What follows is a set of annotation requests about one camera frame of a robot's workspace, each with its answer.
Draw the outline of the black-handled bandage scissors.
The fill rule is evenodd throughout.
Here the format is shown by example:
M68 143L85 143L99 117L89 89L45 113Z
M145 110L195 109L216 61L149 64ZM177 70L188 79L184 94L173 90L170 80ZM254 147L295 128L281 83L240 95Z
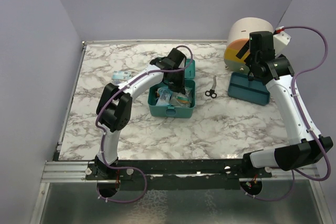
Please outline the black-handled bandage scissors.
M216 84L216 75L214 75L212 87L209 90L205 91L205 95L207 97L211 97L212 99L217 98L217 93L215 92Z

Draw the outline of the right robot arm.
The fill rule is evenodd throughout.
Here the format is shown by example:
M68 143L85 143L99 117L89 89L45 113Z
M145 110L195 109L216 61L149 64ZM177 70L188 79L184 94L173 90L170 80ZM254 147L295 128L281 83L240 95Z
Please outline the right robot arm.
M323 136L310 118L289 60L284 55L276 56L274 34L270 31L250 33L249 51L245 63L275 100L289 145L244 154L242 173L254 177L264 167L288 171L318 162L333 147L333 141L331 137Z

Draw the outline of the orange teal bandage packet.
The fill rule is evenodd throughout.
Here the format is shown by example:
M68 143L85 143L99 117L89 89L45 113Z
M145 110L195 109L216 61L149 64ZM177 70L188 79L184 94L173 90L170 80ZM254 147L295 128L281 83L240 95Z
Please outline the orange teal bandage packet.
M184 94L176 94L173 98L176 106L180 106L183 108L189 108L191 105L191 99L189 98L189 96L184 95Z

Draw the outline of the blue divided tray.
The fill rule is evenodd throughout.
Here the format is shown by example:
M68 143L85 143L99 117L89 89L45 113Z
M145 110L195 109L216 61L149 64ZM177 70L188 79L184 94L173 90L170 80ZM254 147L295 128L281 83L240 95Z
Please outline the blue divided tray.
M227 94L231 98L262 106L270 102L270 93L261 81L249 81L246 74L238 72L231 74Z

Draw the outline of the light blue gauze packet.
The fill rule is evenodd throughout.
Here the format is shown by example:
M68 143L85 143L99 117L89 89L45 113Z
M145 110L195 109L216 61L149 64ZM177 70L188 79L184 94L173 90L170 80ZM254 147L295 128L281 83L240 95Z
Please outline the light blue gauze packet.
M113 80L129 80L132 76L131 71L114 71L112 75Z

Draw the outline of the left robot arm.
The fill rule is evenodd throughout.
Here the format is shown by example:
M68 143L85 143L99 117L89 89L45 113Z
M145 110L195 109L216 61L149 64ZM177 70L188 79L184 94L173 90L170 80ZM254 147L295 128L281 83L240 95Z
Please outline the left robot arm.
M192 63L186 62L186 55L180 51L185 48L192 57L187 46L177 46L166 57L157 57L135 77L120 85L108 84L97 106L95 125L103 131L100 150L97 154L101 162L98 173L104 179L115 175L117 148L121 130L128 124L131 117L132 103L135 99L154 85L164 82L168 88L177 93L185 92L184 70Z

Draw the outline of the teal medicine kit box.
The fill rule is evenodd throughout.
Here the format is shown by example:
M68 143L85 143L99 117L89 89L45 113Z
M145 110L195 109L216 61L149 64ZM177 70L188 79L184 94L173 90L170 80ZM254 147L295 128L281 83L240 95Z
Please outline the teal medicine kit box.
M148 95L148 105L150 113L155 117L168 117L168 118L182 118L188 119L192 116L195 105L196 105L196 84L194 81L196 73L196 63L195 60L192 60L192 63L185 70L185 89L186 92L189 92L189 97L191 98L191 104L187 107L182 106L173 106L170 103L167 106L157 106L157 90L159 88L166 89L167 86L164 83L159 83L152 86L149 89Z

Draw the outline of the blue clear plastic pouch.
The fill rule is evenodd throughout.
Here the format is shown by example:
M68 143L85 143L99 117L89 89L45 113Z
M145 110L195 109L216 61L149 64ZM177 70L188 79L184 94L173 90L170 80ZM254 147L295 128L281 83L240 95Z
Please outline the blue clear plastic pouch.
M156 106L170 106L173 92L168 87L160 87L156 91Z

